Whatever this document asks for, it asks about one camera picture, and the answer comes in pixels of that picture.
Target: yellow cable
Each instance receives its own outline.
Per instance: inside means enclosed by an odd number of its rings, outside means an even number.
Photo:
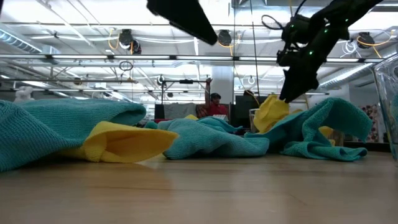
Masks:
[[[384,42],[381,42],[381,43],[378,43],[378,44],[367,44],[367,43],[364,43],[364,42],[359,40],[359,38],[361,38],[360,36],[356,38],[356,41],[358,43],[362,44],[362,45],[365,45],[365,46],[371,46],[371,47],[380,46],[380,45],[383,45],[383,44],[386,44],[386,43],[390,42],[390,40],[392,39],[392,33],[393,33],[393,31],[391,31],[390,38],[388,40],[386,40]]]
[[[290,15],[293,17],[292,0],[289,0],[289,6],[290,6]]]
[[[111,32],[109,33],[109,37],[112,36],[112,32],[113,32],[113,30],[111,29]],[[113,50],[116,50],[116,49],[119,47],[119,36],[120,36],[120,34],[118,35],[118,42],[117,42],[117,44],[116,44],[116,47],[113,47],[113,46],[111,45],[111,40],[110,40],[110,39],[108,40],[109,47],[112,48]]]
[[[241,36],[238,36],[238,41],[237,41],[234,45],[224,46],[224,45],[220,44],[219,42],[218,42],[218,45],[220,45],[220,46],[222,46],[222,47],[229,48],[229,52],[231,53],[231,56],[233,56],[233,54],[232,54],[232,48],[234,48],[234,47],[236,46],[236,44],[238,44],[239,40],[241,40]]]
[[[246,93],[248,93],[249,95],[253,96],[254,100],[256,101],[256,103],[257,103],[257,104],[259,105],[259,107],[260,107],[260,103],[259,103],[259,101],[257,100],[256,96],[254,96],[254,95],[251,94],[250,92],[246,91],[246,89],[245,89],[245,87],[244,87],[244,85],[243,85],[243,82],[242,82],[242,80],[241,80],[241,77],[239,76],[238,71],[236,71],[236,67],[234,67],[234,74],[235,74],[235,73],[236,73],[236,75],[238,76],[238,79],[239,79],[239,81],[241,82],[244,91],[245,91]]]
[[[132,55],[132,53],[133,53],[132,47],[133,47],[133,42],[130,43],[130,54],[131,54],[131,55]]]
[[[375,51],[375,53],[377,54],[377,56],[379,56],[379,58],[382,58],[381,55],[379,54],[379,52],[376,50],[376,48],[373,46],[373,50]]]

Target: fluorescent light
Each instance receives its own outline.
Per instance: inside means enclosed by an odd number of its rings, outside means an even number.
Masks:
[[[87,100],[87,99],[89,99],[89,98],[88,98],[88,97],[75,96],[74,99],[78,99],[78,100]]]
[[[111,54],[113,54],[114,55],[114,53],[113,53],[113,51],[112,50],[105,50],[105,52],[108,52],[108,53],[111,53]]]
[[[25,55],[0,54],[0,58],[46,59],[45,55],[39,55],[39,54],[25,54]]]
[[[177,60],[232,60],[232,57],[222,57],[222,56],[177,56]]]
[[[48,87],[47,84],[44,84],[42,82],[35,82],[35,81],[24,81],[23,83],[29,84],[29,85],[33,85],[33,86],[37,86],[37,87]]]
[[[69,92],[69,91],[79,91],[76,89],[48,89],[48,91],[65,91],[65,92]]]
[[[58,94],[58,95],[60,95],[60,96],[63,96],[63,97],[67,97],[67,98],[69,98],[69,96],[68,96],[68,95],[66,95],[66,94],[64,94],[64,93],[57,92],[57,94]]]
[[[156,55],[115,55],[115,59],[124,59],[124,60],[141,60],[141,59],[152,59],[152,60],[168,60],[170,56],[156,56]]]
[[[383,58],[381,58],[381,59],[379,59],[379,58],[375,58],[375,59],[365,59],[365,63],[379,63],[379,62],[381,62],[381,61],[383,61]]]
[[[327,62],[358,62],[357,58],[327,58]]]
[[[107,59],[106,55],[53,55],[56,59]]]
[[[306,95],[329,95],[328,93],[306,93]]]
[[[239,60],[250,60],[255,61],[255,57],[240,57]],[[276,62],[276,57],[257,57],[257,61],[263,62]]]

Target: desk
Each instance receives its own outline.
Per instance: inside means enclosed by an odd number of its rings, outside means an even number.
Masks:
[[[0,174],[1,223],[397,223],[398,168],[269,155],[38,163]]]

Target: teal towel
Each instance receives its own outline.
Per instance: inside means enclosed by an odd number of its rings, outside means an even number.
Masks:
[[[80,147],[100,121],[133,125],[145,113],[142,105],[100,99],[0,100],[0,171]]]
[[[280,153],[287,156],[355,161],[367,154],[365,148],[333,147],[319,132],[322,126],[351,134],[365,142],[372,121],[351,103],[340,98],[327,98],[308,111],[287,116],[268,133],[247,134],[247,137],[268,138],[270,151],[283,149]]]
[[[150,122],[146,128],[156,128],[156,125]],[[214,117],[196,121],[191,119],[163,121],[157,125],[157,129],[180,135],[164,152],[164,156],[169,159],[263,156],[269,145],[269,140],[266,138],[242,138],[230,134],[236,128]]]

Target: microfiber towel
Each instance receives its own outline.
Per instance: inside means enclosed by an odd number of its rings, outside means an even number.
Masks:
[[[230,134],[229,132],[236,128],[214,117],[162,121],[157,126],[150,122],[146,128],[172,131],[180,136],[164,152],[168,159],[256,157],[263,156],[269,145],[267,138],[242,138]]]
[[[78,148],[101,121],[133,125],[145,113],[142,105],[102,99],[0,101],[0,171]]]
[[[289,104],[269,95],[254,115],[253,123],[259,133],[268,132],[278,121],[289,115]]]
[[[288,115],[268,133],[257,136],[270,140],[270,151],[283,149],[280,153],[288,156],[355,161],[367,154],[365,148],[333,147],[319,131],[320,126],[328,126],[365,141],[372,122],[351,103],[340,98],[327,98],[308,111]]]
[[[140,162],[163,153],[177,137],[178,134],[170,131],[102,121],[81,147],[60,154],[91,162]]]

